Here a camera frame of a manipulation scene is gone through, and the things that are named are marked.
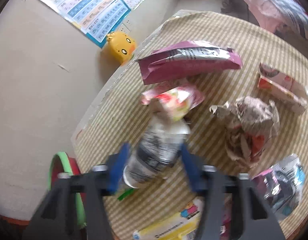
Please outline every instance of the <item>metal screw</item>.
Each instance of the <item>metal screw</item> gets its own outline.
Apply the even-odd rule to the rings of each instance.
[[[68,172],[61,172],[57,174],[57,177],[59,179],[69,179],[71,176],[69,175]]]
[[[215,172],[216,168],[214,166],[210,166],[210,165],[203,165],[203,169],[204,171],[208,171],[208,172]]]
[[[92,171],[107,171],[108,167],[105,164],[102,165],[96,165],[91,168]]]
[[[238,175],[238,178],[239,178],[239,179],[249,179],[248,173],[240,173],[240,174]]]

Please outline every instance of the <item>clear plastic packaging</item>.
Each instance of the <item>clear plastic packaging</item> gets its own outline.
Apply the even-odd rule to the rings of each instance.
[[[141,103],[149,105],[153,113],[166,123],[171,123],[182,119],[189,110],[203,102],[204,98],[195,85],[188,83],[186,79],[180,79],[175,82],[162,82],[143,92]]]
[[[274,164],[252,181],[278,220],[287,218],[302,200],[305,174],[296,154]]]
[[[124,169],[126,185],[132,188],[144,187],[150,179],[172,167],[189,133],[190,128],[183,119],[167,124],[153,115]]]

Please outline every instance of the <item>yellow duck toy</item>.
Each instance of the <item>yellow duck toy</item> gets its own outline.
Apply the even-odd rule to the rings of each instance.
[[[129,61],[136,48],[136,42],[123,32],[111,32],[107,34],[110,53],[121,63]]]

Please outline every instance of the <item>crumpled paper bag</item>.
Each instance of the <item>crumpled paper bag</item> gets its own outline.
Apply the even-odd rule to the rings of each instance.
[[[226,127],[226,152],[243,167],[256,166],[263,151],[278,135],[280,118],[272,100],[238,98],[235,103],[213,105],[210,111]]]

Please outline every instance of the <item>pink cloth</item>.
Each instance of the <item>pink cloth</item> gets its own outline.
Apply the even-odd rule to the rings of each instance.
[[[274,33],[281,24],[290,25],[270,0],[244,0],[261,28]]]

